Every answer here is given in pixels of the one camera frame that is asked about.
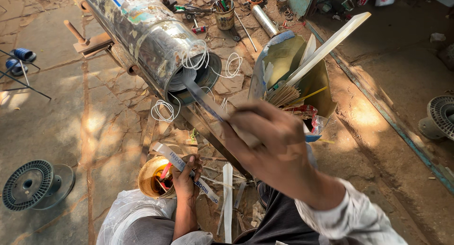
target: tool holder can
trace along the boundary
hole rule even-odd
[[[230,10],[227,12],[213,11],[214,17],[216,18],[216,26],[222,31],[231,29],[235,25],[235,3],[233,0],[227,0],[230,3]],[[213,4],[212,8],[216,10],[216,4]]]

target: blue metal sheet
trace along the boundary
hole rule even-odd
[[[288,0],[288,5],[297,20],[306,13],[311,1],[312,0]]]

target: bundle of wooden sticks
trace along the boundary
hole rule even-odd
[[[300,91],[295,88],[294,85],[284,85],[282,90],[276,94],[269,102],[276,107],[280,107],[286,103],[296,100],[300,97]]]

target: paint bucket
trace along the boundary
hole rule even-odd
[[[156,156],[147,163],[145,163],[145,165],[140,170],[139,178],[137,180],[137,183],[139,184],[139,189],[144,195],[155,199],[173,198],[177,196],[177,193],[175,192],[175,188],[173,188],[173,185],[167,192],[165,192],[162,195],[155,191],[156,190],[155,186],[157,184],[154,180],[154,176],[156,175],[156,172],[163,170],[168,163],[169,160],[167,160],[164,156]]]
[[[227,0],[226,4],[230,3],[230,10],[227,12],[213,11],[214,17],[216,18],[216,26],[222,31],[231,29],[235,25],[235,3],[233,0]],[[216,5],[213,4],[212,8],[216,10]]]

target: metal rail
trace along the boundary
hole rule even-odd
[[[306,26],[320,41],[325,43],[325,40],[314,29],[310,22],[306,21]],[[346,62],[342,57],[338,56],[336,52],[331,51],[330,55],[339,64],[340,68],[347,74],[353,83],[360,89],[360,91],[367,97],[367,99],[374,105],[380,112],[385,120],[394,128],[399,136],[405,143],[415,152],[415,154],[423,161],[423,163],[430,169],[431,172],[440,180],[440,182],[454,194],[454,178],[444,168],[436,166],[431,159],[434,158],[433,154],[424,146],[423,141],[414,134],[408,126],[406,126],[400,118],[394,113],[389,105],[379,97],[379,92],[376,91],[369,83],[357,72],[350,69],[351,65]]]

